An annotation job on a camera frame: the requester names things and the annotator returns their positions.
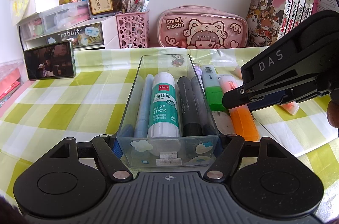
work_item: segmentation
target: green glue stick label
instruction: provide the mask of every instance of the green glue stick label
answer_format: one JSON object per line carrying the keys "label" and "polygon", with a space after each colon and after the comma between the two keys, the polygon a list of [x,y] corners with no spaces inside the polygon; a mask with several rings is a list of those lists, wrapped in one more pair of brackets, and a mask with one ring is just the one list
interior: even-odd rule
{"label": "green glue stick label", "polygon": [[175,89],[167,83],[152,89],[149,128],[157,122],[170,122],[179,128]]}

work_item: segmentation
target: pink pencil case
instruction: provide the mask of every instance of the pink pencil case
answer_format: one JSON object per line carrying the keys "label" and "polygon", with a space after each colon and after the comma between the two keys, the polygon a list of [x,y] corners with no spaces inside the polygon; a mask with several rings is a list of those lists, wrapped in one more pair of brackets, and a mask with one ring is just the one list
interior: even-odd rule
{"label": "pink pencil case", "polygon": [[180,6],[164,11],[158,21],[162,47],[223,49],[246,47],[246,20],[204,6]]}

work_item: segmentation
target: black marker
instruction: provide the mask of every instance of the black marker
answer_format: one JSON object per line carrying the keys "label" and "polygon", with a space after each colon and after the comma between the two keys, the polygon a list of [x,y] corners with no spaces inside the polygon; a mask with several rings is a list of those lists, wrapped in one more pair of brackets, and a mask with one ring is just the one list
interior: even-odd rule
{"label": "black marker", "polygon": [[178,79],[178,89],[182,113],[183,135],[186,137],[202,136],[198,111],[189,78],[181,77]]}

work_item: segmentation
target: orange highlighter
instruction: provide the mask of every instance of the orange highlighter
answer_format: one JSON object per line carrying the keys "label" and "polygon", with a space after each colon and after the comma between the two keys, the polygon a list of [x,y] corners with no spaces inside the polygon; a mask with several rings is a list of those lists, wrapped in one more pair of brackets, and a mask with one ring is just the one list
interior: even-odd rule
{"label": "orange highlighter", "polygon": [[[238,87],[233,76],[221,76],[219,82],[224,93]],[[246,141],[258,141],[259,133],[247,105],[232,108],[228,111],[235,133],[244,137]]]}

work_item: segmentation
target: pink pen holder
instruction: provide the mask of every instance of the pink pen holder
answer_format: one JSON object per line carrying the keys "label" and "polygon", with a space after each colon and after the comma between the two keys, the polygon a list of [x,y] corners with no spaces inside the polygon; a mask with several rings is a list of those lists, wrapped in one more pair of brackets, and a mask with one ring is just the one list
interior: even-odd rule
{"label": "pink pen holder", "polygon": [[149,45],[148,12],[117,14],[120,48],[146,48]]}

